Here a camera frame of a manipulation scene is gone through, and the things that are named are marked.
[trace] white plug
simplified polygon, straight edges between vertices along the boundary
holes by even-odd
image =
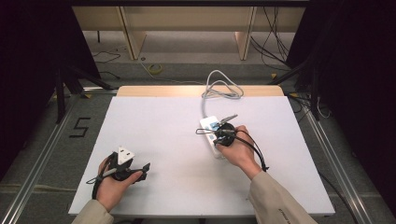
[[[123,165],[128,160],[134,157],[134,153],[125,147],[119,147],[119,165]]]

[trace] wooden table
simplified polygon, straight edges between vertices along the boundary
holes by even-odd
[[[279,86],[240,86],[245,96],[283,96]],[[216,90],[226,91],[223,86]],[[205,86],[123,86],[117,96],[199,96]]]

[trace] jacket sleeve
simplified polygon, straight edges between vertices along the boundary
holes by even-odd
[[[76,216],[72,224],[95,223],[110,224],[114,217],[96,200],[90,200]]]
[[[252,179],[249,199],[259,224],[317,223],[285,188],[263,171]]]

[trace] hand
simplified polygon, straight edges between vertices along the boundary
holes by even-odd
[[[102,161],[100,164],[98,173],[102,170],[105,162],[106,160]],[[128,187],[131,186],[142,174],[143,172],[141,171],[133,173],[124,181],[115,180],[111,176],[104,178],[96,194],[96,200],[107,210],[107,212],[110,212],[111,209],[120,202],[124,191],[127,190]]]
[[[247,134],[243,133],[248,133],[248,129],[244,125],[236,127],[235,131],[237,132],[237,137],[253,145],[253,140]],[[253,177],[262,170],[260,165],[254,160],[253,149],[236,138],[229,147],[216,144],[216,148],[231,164],[241,168],[249,179],[253,179]]]

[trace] gray cable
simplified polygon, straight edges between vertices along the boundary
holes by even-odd
[[[221,75],[223,75],[231,84],[233,84],[240,92],[237,92],[235,90],[233,90],[229,84],[227,84],[225,81],[223,80],[217,80],[214,81],[210,86],[209,86],[209,79],[210,77],[215,74],[215,73],[220,73]],[[222,92],[222,91],[215,91],[213,90],[213,87],[218,84],[218,83],[222,83],[224,84],[227,89],[230,92]],[[227,99],[232,99],[232,100],[239,100],[241,99],[241,97],[244,95],[244,91],[242,90],[242,88],[240,88],[238,85],[236,85],[234,82],[232,82],[226,75],[224,75],[224,73],[222,73],[219,70],[214,70],[212,71],[209,76],[207,77],[207,81],[206,81],[206,89],[204,91],[204,93],[202,93],[202,103],[201,103],[201,109],[202,109],[202,115],[205,118],[207,118],[206,112],[205,112],[205,102],[206,99],[208,98],[212,98],[215,96],[222,96],[224,98]]]

